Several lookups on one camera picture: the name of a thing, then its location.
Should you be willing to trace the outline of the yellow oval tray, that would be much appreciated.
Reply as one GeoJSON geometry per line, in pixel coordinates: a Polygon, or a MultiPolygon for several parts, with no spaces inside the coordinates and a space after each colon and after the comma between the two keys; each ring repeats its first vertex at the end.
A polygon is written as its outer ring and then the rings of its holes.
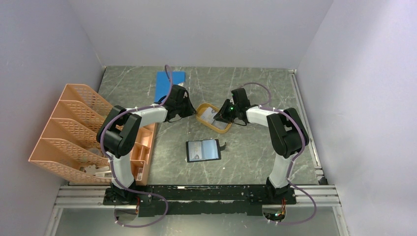
{"type": "Polygon", "coordinates": [[[224,134],[228,132],[229,129],[232,127],[231,123],[216,121],[214,119],[214,116],[219,112],[219,108],[209,103],[200,104],[196,111],[197,121],[219,134],[224,134]]]}

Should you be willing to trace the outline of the black card holder wallet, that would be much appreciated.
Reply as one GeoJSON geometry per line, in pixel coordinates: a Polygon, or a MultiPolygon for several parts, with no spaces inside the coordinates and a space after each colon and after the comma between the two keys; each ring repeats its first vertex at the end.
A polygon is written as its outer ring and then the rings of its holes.
{"type": "MultiPolygon", "coordinates": [[[[200,161],[194,162],[203,162],[203,161],[214,161],[214,160],[221,160],[221,151],[226,149],[227,143],[220,144],[218,139],[208,139],[208,140],[200,140],[202,142],[202,154],[203,159],[200,161]]],[[[186,147],[186,161],[187,163],[194,163],[188,160],[188,142],[185,143],[186,147]]]]}

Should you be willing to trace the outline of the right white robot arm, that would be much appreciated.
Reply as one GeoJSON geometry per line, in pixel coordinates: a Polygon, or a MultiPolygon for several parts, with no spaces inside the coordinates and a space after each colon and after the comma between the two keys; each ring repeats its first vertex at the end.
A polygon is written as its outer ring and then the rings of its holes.
{"type": "Polygon", "coordinates": [[[244,88],[232,91],[232,98],[226,99],[216,121],[233,123],[240,119],[249,123],[265,126],[269,130],[272,147],[276,153],[272,171],[266,181],[266,199],[276,204],[283,199],[290,184],[290,175],[298,156],[305,150],[309,137],[294,108],[277,110],[262,105],[252,105],[244,88]]]}

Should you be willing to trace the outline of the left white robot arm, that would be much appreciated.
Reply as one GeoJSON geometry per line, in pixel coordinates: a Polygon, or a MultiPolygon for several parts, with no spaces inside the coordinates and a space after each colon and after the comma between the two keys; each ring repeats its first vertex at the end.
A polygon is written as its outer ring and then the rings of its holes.
{"type": "Polygon", "coordinates": [[[126,109],[114,106],[97,132],[96,139],[112,173],[111,191],[114,197],[128,205],[136,198],[136,181],[131,171],[130,152],[139,129],[153,123],[168,122],[176,116],[186,118],[196,114],[189,93],[173,85],[158,102],[142,108],[126,109]]]}

